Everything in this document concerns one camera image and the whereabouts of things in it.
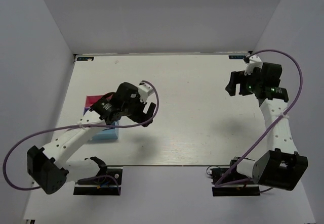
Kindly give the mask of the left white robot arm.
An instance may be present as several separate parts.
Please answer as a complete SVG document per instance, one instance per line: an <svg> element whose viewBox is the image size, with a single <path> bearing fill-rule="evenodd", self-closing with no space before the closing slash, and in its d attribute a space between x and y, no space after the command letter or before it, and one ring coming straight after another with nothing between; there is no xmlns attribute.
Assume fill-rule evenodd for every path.
<svg viewBox="0 0 324 224"><path fill-rule="evenodd" d="M66 182L90 178L96 183L106 180L107 170L98 157L70 162L70 157L104 128L119 128L122 117L133 121L132 127L147 127L157 114L159 102L147 103L156 88L148 81L139 85L121 83L117 91L103 95L94 102L76 125L65 126L61 136L42 147L27 152L27 172L48 195L58 191Z"/></svg>

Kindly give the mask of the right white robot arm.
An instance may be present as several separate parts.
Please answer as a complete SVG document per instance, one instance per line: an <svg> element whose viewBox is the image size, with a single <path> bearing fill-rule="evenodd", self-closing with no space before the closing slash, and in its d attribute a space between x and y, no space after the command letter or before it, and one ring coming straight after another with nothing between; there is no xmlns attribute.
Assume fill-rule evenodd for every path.
<svg viewBox="0 0 324 224"><path fill-rule="evenodd" d="M266 131L266 151L257 160L238 157L230 164L229 178L240 183L246 177L255 184L291 191L308 167L294 144L287 116L289 96L280 87L282 67L279 64L258 62L244 71L233 71L225 90L235 96L254 95L259 102Z"/></svg>

